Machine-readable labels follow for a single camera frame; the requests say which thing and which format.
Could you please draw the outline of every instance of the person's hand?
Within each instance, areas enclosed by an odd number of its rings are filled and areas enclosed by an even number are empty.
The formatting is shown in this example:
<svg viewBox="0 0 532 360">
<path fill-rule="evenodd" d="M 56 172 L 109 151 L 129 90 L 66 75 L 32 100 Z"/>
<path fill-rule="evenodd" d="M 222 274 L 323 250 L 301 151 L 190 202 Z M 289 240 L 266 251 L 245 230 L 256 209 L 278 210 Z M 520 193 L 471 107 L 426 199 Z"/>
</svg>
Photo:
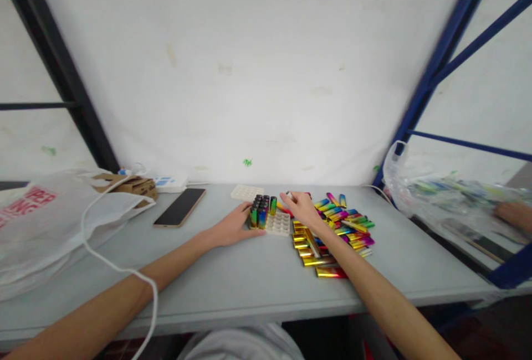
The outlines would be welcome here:
<svg viewBox="0 0 532 360">
<path fill-rule="evenodd" d="M 244 202 L 229 213 L 223 220 L 207 230 L 213 246 L 228 246 L 239 241 L 266 234 L 265 230 L 244 230 L 242 228 L 249 216 L 250 202 Z"/>
<path fill-rule="evenodd" d="M 326 224 L 321 220 L 318 211 L 312 203 L 312 199 L 307 193 L 291 191 L 294 200 L 288 195 L 281 193 L 281 199 L 288 206 L 294 217 L 304 226 L 307 226 L 314 234 L 319 235 L 319 231 L 326 228 Z"/>
</svg>

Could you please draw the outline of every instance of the smartphone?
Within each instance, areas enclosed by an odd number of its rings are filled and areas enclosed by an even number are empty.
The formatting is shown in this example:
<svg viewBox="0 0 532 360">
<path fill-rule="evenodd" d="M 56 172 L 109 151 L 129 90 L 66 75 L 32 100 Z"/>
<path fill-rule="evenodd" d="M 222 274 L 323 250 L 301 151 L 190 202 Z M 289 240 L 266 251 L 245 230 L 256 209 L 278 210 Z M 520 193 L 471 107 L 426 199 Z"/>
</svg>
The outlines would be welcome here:
<svg viewBox="0 0 532 360">
<path fill-rule="evenodd" d="M 204 188 L 187 188 L 155 221 L 154 227 L 181 227 L 204 195 Z"/>
<path fill-rule="evenodd" d="M 469 245 L 477 248 L 498 263 L 502 264 L 514 255 L 509 250 L 506 250 L 499 244 L 496 244 L 489 238 L 486 238 L 481 233 L 467 227 L 456 219 L 443 220 L 442 227 L 462 238 Z"/>
</svg>

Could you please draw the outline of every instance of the person's arm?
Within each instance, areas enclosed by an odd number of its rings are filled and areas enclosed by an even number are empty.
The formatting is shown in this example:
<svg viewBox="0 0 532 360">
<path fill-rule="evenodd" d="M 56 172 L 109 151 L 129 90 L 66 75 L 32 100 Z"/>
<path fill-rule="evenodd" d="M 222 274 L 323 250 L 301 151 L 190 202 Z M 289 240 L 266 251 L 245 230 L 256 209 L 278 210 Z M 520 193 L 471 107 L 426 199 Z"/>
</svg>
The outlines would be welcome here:
<svg viewBox="0 0 532 360">
<path fill-rule="evenodd" d="M 408 299 L 321 220 L 308 194 L 292 194 L 295 201 L 283 193 L 281 199 L 324 242 L 377 324 L 406 358 L 459 359 Z"/>
<path fill-rule="evenodd" d="M 140 270 L 163 290 L 203 254 L 217 246 L 264 235 L 243 230 L 250 203 L 239 205 L 221 222 Z M 151 286 L 129 276 L 80 306 L 17 348 L 5 360 L 92 359 L 153 299 Z"/>
</svg>

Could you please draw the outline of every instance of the white cable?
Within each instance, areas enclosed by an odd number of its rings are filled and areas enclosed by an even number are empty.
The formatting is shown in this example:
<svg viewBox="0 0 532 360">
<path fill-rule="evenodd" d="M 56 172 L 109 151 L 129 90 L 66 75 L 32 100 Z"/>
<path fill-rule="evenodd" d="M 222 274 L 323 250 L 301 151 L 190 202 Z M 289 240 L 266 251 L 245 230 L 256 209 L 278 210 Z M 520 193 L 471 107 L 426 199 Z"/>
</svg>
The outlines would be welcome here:
<svg viewBox="0 0 532 360">
<path fill-rule="evenodd" d="M 87 215 L 87 212 L 89 211 L 89 209 L 92 208 L 92 206 L 96 202 L 98 202 L 105 194 L 107 194 L 112 189 L 118 187 L 120 184 L 124 183 L 126 180 L 128 180 L 128 179 L 120 180 L 119 182 L 113 184 L 111 187 L 107 188 L 100 195 L 98 195 L 96 197 L 96 199 L 89 204 L 89 206 L 86 208 L 86 210 L 81 215 L 81 223 L 80 223 L 80 225 L 81 225 L 81 234 L 82 234 L 82 237 L 83 237 L 83 245 L 85 245 L 85 247 L 87 248 L 87 251 L 92 256 L 100 259 L 106 265 L 110 266 L 111 268 L 113 268 L 114 270 L 116 270 L 118 272 L 128 272 L 130 274 L 136 275 L 141 280 L 146 281 L 148 284 L 150 284 L 152 289 L 153 289 L 153 291 L 154 291 L 154 310 L 153 310 L 153 313 L 151 315 L 150 329 L 148 330 L 148 334 L 146 335 L 146 338 L 144 338 L 144 342 L 140 346 L 139 350 L 137 350 L 137 352 L 133 356 L 132 360 L 137 360 L 140 357 L 140 355 L 142 354 L 142 351 L 146 348 L 146 345 L 148 345 L 148 342 L 150 341 L 151 336 L 154 334 L 155 324 L 157 323 L 157 308 L 158 308 L 158 305 L 159 305 L 159 295 L 158 295 L 157 284 L 151 278 L 146 277 L 142 273 L 139 273 L 137 270 L 134 270 L 134 269 L 121 269 L 120 267 L 115 265 L 112 261 L 110 261 L 106 257 L 100 255 L 98 252 L 96 252 L 94 249 L 92 249 L 90 247 L 89 243 L 87 242 L 87 237 L 85 235 L 85 218 L 86 218 L 86 215 Z"/>
<path fill-rule="evenodd" d="M 388 203 L 393 206 L 393 204 L 390 201 L 390 199 L 388 198 L 388 196 L 386 194 L 384 194 L 384 191 L 381 190 L 379 187 L 372 186 L 371 184 L 366 184 L 364 186 L 359 186 L 359 187 L 371 187 L 371 188 L 374 188 L 374 189 L 378 189 L 381 192 L 382 196 L 388 201 Z"/>
</svg>

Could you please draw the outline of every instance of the plastic bag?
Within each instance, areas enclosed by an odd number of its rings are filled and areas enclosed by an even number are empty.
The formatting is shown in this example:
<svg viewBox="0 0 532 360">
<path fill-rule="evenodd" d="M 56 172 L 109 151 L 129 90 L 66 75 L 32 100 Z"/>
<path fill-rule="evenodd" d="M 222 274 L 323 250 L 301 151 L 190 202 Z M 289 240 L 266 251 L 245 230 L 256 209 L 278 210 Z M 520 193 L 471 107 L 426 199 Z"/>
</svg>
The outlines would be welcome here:
<svg viewBox="0 0 532 360">
<path fill-rule="evenodd" d="M 0 203 L 0 300 L 46 282 L 86 254 L 80 217 L 99 195 L 94 187 L 108 185 L 91 178 L 102 172 L 54 173 Z M 143 200 L 149 204 L 134 209 Z M 154 204 L 144 196 L 105 194 L 86 216 L 89 243 L 101 245 L 128 219 Z"/>
<path fill-rule="evenodd" d="M 405 146 L 396 155 L 398 144 Z M 446 239 L 457 242 L 455 235 L 442 227 L 445 219 L 453 218 L 482 235 L 498 234 L 513 244 L 526 245 L 530 235 L 493 217 L 499 202 L 521 201 L 532 203 L 532 192 L 496 184 L 468 181 L 455 175 L 438 176 L 423 158 L 411 158 L 408 144 L 395 142 L 383 167 L 386 187 L 397 206 L 406 217 L 419 216 L 432 230 Z M 515 251 L 518 247 L 505 245 Z"/>
</svg>

